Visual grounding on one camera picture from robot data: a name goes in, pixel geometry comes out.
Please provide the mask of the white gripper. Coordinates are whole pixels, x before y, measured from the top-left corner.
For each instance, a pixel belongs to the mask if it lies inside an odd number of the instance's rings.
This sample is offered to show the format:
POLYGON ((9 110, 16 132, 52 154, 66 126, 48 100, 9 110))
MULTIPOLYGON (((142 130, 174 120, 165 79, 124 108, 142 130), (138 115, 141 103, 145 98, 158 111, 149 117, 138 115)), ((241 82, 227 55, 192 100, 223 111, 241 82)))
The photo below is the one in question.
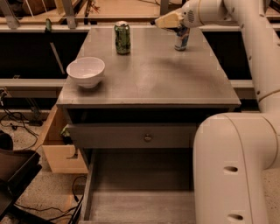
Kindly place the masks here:
POLYGON ((222 0, 188 0, 181 9, 173 10, 155 20, 158 28, 176 28, 182 23, 193 28, 217 24, 225 17, 222 0))

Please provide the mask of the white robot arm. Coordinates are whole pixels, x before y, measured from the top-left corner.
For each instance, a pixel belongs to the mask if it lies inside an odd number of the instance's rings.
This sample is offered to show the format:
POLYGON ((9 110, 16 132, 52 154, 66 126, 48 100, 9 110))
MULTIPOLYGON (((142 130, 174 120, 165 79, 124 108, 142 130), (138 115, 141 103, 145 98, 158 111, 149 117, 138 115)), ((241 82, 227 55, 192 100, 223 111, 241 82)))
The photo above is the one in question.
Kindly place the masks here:
POLYGON ((280 161, 280 44, 265 12, 271 0, 188 0, 154 22, 238 25, 259 110, 208 117, 193 144, 196 224, 269 224, 262 173, 280 161))

